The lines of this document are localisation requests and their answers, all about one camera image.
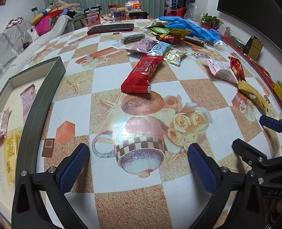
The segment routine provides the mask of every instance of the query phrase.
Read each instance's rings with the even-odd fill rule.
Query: yellow cartoon candy wrapper
[[[4,141],[4,162],[7,182],[10,186],[15,184],[16,159],[22,127],[11,130],[5,136]]]
[[[262,108],[265,111],[265,114],[268,115],[270,113],[268,102],[265,98],[249,83],[246,81],[238,82],[238,89],[244,95],[246,95],[250,100],[252,100],[257,106]]]

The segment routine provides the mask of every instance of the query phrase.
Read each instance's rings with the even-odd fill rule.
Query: black smartphone
[[[132,31],[134,29],[134,23],[122,23],[122,24],[108,24],[92,27],[87,34],[96,34],[96,33],[109,33],[109,32],[123,32],[123,31]]]

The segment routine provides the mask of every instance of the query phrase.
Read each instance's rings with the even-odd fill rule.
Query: printed starfish
[[[79,84],[81,82],[84,82],[84,81],[87,81],[87,80],[90,79],[90,78],[86,78],[86,79],[79,80],[81,78],[81,76],[82,76],[82,73],[79,75],[79,77],[76,80],[66,79],[67,82],[70,84],[70,86],[67,87],[65,90],[69,90],[70,88],[74,87],[77,94],[79,94]]]
[[[121,105],[122,105],[121,97],[122,97],[122,92],[120,92],[120,93],[118,94],[118,96],[116,97],[115,103],[109,102],[109,101],[105,101],[105,100],[103,100],[103,99],[100,99],[100,101],[101,101],[103,104],[105,104],[106,106],[110,107],[109,110],[108,110],[106,113],[104,113],[104,114],[101,116],[100,119],[104,118],[112,109],[121,107]]]

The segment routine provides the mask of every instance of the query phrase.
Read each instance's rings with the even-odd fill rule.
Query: blue snack package
[[[154,45],[147,54],[153,56],[164,56],[174,45],[159,41],[158,44]]]

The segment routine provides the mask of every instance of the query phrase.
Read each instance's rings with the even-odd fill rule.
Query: table
[[[150,97],[121,93],[141,55],[126,52],[134,43],[115,47],[115,40],[136,32],[152,37],[144,28],[151,20],[126,22],[135,24],[133,32],[87,36],[89,28],[82,28],[62,35],[42,45],[28,63],[61,56],[66,66],[41,135],[37,172],[57,166],[86,143],[89,164],[65,196],[89,228],[189,228],[211,198],[189,166],[189,144],[197,142],[220,166],[247,172],[233,153],[233,140],[240,138],[272,158],[282,156],[282,135],[259,124],[260,110],[234,84],[210,73],[207,57],[221,62],[239,57],[225,44],[177,45],[187,56],[180,67],[158,66]],[[269,98],[270,116],[282,119],[260,76],[241,62],[246,81]],[[52,221],[61,226],[43,197]],[[216,226],[234,197],[232,192]]]

